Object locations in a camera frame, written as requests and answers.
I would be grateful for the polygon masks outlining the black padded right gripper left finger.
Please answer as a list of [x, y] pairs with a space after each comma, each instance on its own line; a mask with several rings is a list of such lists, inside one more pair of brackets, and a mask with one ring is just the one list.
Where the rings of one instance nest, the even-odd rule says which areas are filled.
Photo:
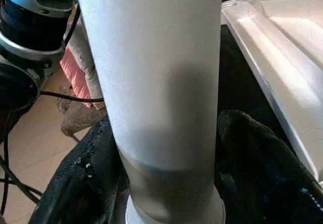
[[65, 156], [29, 223], [115, 223], [129, 180], [110, 121], [103, 119]]

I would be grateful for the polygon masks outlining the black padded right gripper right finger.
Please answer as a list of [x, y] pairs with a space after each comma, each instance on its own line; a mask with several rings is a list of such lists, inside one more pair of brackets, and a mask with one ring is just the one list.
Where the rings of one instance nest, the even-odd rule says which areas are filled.
[[215, 176], [227, 223], [322, 223], [322, 187], [269, 127], [225, 110], [217, 132]]

